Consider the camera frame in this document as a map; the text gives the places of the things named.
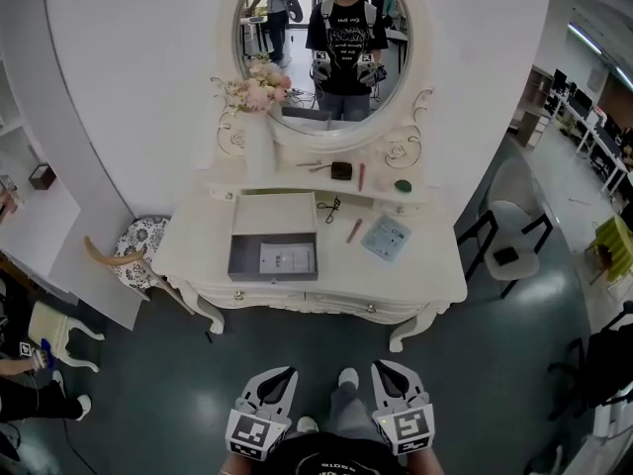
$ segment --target fluorescent light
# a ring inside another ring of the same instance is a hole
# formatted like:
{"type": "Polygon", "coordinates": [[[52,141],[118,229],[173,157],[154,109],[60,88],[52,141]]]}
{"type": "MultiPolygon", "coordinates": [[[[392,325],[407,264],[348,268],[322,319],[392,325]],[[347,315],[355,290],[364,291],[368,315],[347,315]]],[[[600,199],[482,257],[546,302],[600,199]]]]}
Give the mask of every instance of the fluorescent light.
{"type": "Polygon", "coordinates": [[[600,48],[598,46],[596,46],[592,41],[590,41],[579,29],[577,29],[574,25],[572,25],[571,23],[567,26],[567,28],[569,28],[572,32],[574,32],[574,34],[576,35],[576,37],[578,37],[581,41],[583,41],[587,46],[589,46],[591,49],[593,49],[593,52],[595,52],[596,54],[602,54],[602,51],[600,50],[600,48]]]}
{"type": "Polygon", "coordinates": [[[631,82],[631,80],[626,76],[626,74],[620,67],[616,66],[615,68],[617,69],[617,73],[620,74],[620,77],[624,80],[624,82],[628,84],[631,90],[633,90],[633,82],[631,82]]]}

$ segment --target red pen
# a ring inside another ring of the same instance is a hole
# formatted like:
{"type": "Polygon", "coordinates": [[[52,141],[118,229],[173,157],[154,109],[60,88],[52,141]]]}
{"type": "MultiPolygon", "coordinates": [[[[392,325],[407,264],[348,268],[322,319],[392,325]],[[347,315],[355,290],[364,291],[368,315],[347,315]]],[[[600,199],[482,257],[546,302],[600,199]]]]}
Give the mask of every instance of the red pen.
{"type": "Polygon", "coordinates": [[[352,242],[352,240],[354,239],[354,236],[356,236],[356,233],[358,232],[358,230],[360,229],[360,226],[363,223],[363,219],[359,218],[356,221],[356,225],[354,226],[354,229],[352,229],[352,232],[350,233],[349,237],[347,238],[347,244],[350,244],[352,242]]]}
{"type": "Polygon", "coordinates": [[[365,164],[360,164],[360,174],[358,176],[358,191],[363,191],[363,183],[365,182],[365,164]]]}

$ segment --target green round object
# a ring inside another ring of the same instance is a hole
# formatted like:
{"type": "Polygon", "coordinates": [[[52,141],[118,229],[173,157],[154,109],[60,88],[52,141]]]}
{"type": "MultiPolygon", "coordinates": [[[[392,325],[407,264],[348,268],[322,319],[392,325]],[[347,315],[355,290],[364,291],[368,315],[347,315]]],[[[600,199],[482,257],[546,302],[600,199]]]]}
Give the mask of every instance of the green round object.
{"type": "Polygon", "coordinates": [[[396,187],[396,190],[398,190],[399,192],[403,192],[404,194],[409,194],[411,193],[411,190],[413,190],[411,184],[405,179],[400,179],[396,181],[394,186],[396,187]]]}

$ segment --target box lid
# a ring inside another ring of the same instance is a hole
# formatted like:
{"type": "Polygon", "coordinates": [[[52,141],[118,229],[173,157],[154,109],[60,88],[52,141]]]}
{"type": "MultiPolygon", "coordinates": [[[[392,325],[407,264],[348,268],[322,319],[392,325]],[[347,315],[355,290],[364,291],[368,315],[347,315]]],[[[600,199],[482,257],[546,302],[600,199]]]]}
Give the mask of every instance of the box lid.
{"type": "Polygon", "coordinates": [[[232,233],[302,234],[317,231],[315,193],[241,195],[235,201],[232,233]]]}

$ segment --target gray chair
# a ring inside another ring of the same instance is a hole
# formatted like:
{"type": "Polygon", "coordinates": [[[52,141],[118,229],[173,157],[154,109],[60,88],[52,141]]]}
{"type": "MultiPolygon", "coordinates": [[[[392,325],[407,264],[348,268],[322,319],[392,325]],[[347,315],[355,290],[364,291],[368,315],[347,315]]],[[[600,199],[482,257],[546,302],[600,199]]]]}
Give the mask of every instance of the gray chair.
{"type": "Polygon", "coordinates": [[[461,244],[467,238],[477,238],[480,248],[466,274],[467,280],[483,261],[495,280],[509,282],[501,293],[504,298],[518,280],[538,272],[538,252],[553,228],[537,191],[538,185],[524,161],[511,159],[498,169],[480,206],[477,222],[458,239],[461,244]],[[485,224],[491,226],[487,233],[482,231],[485,224]],[[540,225],[545,231],[534,245],[528,234],[540,225]],[[514,259],[500,264],[498,253],[510,248],[514,251],[514,259]]]}

